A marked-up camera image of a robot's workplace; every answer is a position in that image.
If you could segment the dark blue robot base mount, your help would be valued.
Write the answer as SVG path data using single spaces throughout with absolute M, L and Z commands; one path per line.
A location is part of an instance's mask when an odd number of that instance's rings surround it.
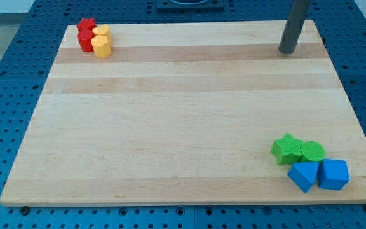
M 157 11 L 221 10 L 224 0 L 155 0 Z

